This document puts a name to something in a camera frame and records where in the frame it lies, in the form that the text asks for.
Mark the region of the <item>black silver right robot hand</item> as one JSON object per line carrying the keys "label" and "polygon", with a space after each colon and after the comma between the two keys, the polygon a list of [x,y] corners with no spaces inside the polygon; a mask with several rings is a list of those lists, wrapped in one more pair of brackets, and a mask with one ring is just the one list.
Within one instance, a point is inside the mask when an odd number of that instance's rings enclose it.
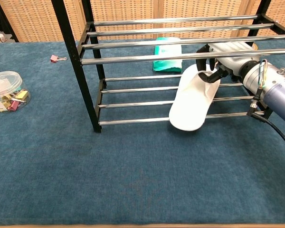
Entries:
{"label": "black silver right robot hand", "polygon": [[[217,53],[217,52],[240,52],[253,51],[253,48],[246,42],[226,42],[226,43],[210,43],[200,48],[197,53]],[[218,61],[218,70],[211,75],[206,75],[206,61],[209,60],[210,70],[214,70],[215,62]],[[214,83],[228,75],[233,80],[244,81],[248,71],[260,63],[259,56],[251,57],[216,57],[197,59],[198,76],[206,83]]]}

